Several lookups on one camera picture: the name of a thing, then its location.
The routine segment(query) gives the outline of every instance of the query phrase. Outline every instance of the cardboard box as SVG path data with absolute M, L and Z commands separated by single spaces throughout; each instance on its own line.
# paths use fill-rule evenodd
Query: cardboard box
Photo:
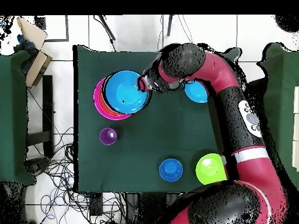
M 17 21 L 24 38 L 31 41 L 35 45 L 35 48 L 39 50 L 35 61 L 26 75 L 26 86 L 37 86 L 52 60 L 52 57 L 40 51 L 47 33 L 23 18 L 18 17 Z

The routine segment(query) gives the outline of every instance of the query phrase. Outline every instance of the red bowl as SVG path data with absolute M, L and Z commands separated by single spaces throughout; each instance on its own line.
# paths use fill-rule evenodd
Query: red bowl
M 121 114 L 121 113 L 117 113 L 115 111 L 112 111 L 110 109 L 110 107 L 107 106 L 107 104 L 104 102 L 104 99 L 103 99 L 103 96 L 102 96 L 102 86 L 100 87 L 98 101 L 99 101 L 99 104 L 100 104 L 101 108 L 103 109 L 103 111 L 106 114 L 108 114 L 110 116 L 114 116 L 114 117 L 120 117 L 120 116 L 124 116 L 125 115 L 125 114 Z

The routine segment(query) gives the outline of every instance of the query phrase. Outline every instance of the pink bowl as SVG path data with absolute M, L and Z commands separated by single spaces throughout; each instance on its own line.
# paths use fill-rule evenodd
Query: pink bowl
M 95 91 L 93 93 L 93 102 L 95 103 L 96 109 L 99 113 L 101 113 L 102 116 L 104 116 L 105 118 L 108 118 L 109 120 L 124 120 L 126 118 L 129 118 L 129 116 L 131 116 L 132 114 L 122 114 L 120 116 L 111 116 L 109 114 L 107 114 L 100 106 L 99 104 L 99 92 L 100 92 L 100 88 L 102 87 L 102 84 L 104 82 L 105 78 L 103 78 L 98 85 L 95 88 Z

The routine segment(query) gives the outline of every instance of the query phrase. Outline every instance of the table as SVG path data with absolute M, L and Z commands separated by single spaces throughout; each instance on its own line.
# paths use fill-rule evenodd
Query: table
M 209 105 L 191 101 L 184 90 L 154 92 L 145 109 L 125 120 L 108 120 L 93 103 L 98 82 L 124 69 L 141 74 L 158 53 L 95 52 L 78 45 L 74 58 L 77 55 L 78 191 L 178 193 L 202 186 L 195 174 L 197 161 L 208 153 L 219 153 Z M 99 140 L 106 127 L 118 133 L 110 146 Z M 160 177 L 159 165 L 166 158 L 176 158 L 183 165 L 178 181 Z

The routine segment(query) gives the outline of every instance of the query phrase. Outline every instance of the tile floor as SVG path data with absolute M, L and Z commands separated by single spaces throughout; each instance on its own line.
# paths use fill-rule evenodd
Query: tile floor
M 162 48 L 162 30 L 160 15 L 123 15 L 106 16 L 107 24 L 116 37 L 116 51 L 157 51 Z M 186 43 L 184 29 L 188 33 L 183 16 L 175 15 L 172 21 L 171 35 L 168 37 L 168 15 L 164 15 L 164 46 L 170 43 Z M 73 104 L 73 67 L 72 45 L 81 44 L 97 51 L 113 51 L 108 36 L 100 23 L 93 16 L 67 16 L 68 41 L 45 42 L 42 51 L 53 57 L 53 61 L 46 70 L 46 75 L 53 76 L 54 88 L 54 125 L 55 144 L 60 140 L 60 135 L 69 127 L 74 126 Z M 238 46 L 242 48 L 242 56 L 239 65 L 247 76 L 247 81 L 264 77 L 263 71 L 255 64 L 262 57 L 262 51 L 269 42 L 282 42 L 291 50 L 299 49 L 298 33 L 286 33 L 279 29 L 272 15 L 185 15 L 194 43 L 207 43 L 217 51 L 225 51 L 228 48 Z M 65 16 L 46 16 L 49 39 L 65 39 Z M 42 130 L 42 114 L 39 106 L 42 106 L 42 82 L 37 87 L 30 89 L 33 97 L 28 95 L 29 108 L 29 132 Z M 63 141 L 65 144 L 73 142 L 73 129 L 67 131 Z M 29 148 L 28 159 L 39 157 L 34 147 Z M 62 159 L 60 152 L 55 159 Z M 55 188 L 49 176 L 41 174 L 37 177 L 37 183 L 30 186 L 26 193 L 26 211 L 28 219 L 35 219 L 39 223 L 44 217 L 48 201 L 44 195 L 50 195 Z M 104 193 L 105 199 L 113 198 L 114 194 Z M 104 210 L 111 211 L 112 202 L 105 203 Z M 49 218 L 43 224 L 88 224 L 82 214 L 75 209 L 68 209 L 68 205 L 60 202 L 53 206 Z M 120 219 L 116 214 L 115 221 Z

